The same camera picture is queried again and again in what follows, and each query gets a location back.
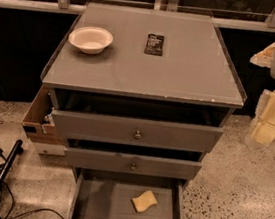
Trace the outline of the yellow sponge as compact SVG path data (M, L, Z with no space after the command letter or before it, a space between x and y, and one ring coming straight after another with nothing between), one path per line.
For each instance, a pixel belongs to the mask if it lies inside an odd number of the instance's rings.
M135 208L134 210L138 212L138 214L143 213L153 205L156 206L158 203L154 196L154 192L148 190L146 190L140 196L133 198L131 202Z

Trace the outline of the grey top drawer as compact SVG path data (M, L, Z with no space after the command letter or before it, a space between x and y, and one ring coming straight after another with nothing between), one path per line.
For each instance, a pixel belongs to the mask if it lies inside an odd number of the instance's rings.
M84 112L53 110L52 118L61 137L173 150L210 152L223 129L160 120L107 116ZM134 134L140 131L142 138Z

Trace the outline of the grey drawer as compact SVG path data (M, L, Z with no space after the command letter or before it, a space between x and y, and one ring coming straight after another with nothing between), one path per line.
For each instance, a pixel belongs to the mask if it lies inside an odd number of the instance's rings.
M107 116L84 112L53 110L52 118L61 137L173 150L210 152L223 129L160 120ZM134 134L140 131L142 138Z
M180 161L135 154L119 154L81 148L65 148L67 162L73 167L103 170L110 172L126 172L148 176L164 176L192 180L199 172L202 164L196 161ZM137 170L131 170L131 164Z
M68 219L184 219L179 179L83 169ZM138 214L132 199L153 191L158 203Z

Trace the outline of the grey drawer cabinet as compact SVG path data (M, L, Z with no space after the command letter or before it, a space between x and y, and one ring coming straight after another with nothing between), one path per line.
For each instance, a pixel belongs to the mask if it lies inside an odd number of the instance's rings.
M62 45L42 73L53 110L223 129L246 100L221 33L208 16L89 3L75 26L102 27L114 39L96 55ZM161 56L144 53L149 34L164 37ZM65 148L201 164L208 153L61 138Z

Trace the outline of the top drawer metal knob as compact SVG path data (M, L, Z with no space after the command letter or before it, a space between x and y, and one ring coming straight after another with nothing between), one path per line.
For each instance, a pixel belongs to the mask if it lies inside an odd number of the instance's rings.
M140 134L140 131L136 131L134 134L134 137L136 140L140 140L142 138L142 135Z

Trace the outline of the grey middle drawer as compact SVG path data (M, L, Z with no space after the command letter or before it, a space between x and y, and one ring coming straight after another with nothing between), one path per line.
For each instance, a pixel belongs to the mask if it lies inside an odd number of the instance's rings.
M119 154L81 148L65 148L67 162L73 167L103 170L110 172L126 172L148 176L164 176L192 180L199 172L202 164L196 161L180 161L135 154ZM137 170L131 170L131 164Z

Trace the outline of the grey bottom drawer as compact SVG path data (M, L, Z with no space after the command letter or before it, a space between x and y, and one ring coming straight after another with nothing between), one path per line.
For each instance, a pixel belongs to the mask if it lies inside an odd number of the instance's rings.
M83 169L68 219L184 219L179 179ZM138 214L132 199L153 191L158 203Z

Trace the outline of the black snack packet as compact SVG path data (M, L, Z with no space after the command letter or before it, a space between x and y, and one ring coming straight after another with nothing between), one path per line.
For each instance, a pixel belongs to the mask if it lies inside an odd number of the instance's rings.
M164 37L158 34L149 34L144 49L145 54L161 56L163 54Z

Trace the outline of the white paper bowl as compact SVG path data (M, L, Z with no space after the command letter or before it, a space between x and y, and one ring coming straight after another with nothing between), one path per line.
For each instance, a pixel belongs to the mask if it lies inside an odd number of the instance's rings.
M76 29L68 36L70 44L87 55L101 53L113 39L108 30L89 26Z

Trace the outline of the wooden box on cabinet side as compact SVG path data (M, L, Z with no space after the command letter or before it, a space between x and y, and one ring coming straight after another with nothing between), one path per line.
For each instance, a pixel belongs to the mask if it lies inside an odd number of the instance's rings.
M51 119L49 91L41 87L22 120L22 128L34 148L42 155L63 155L64 141Z

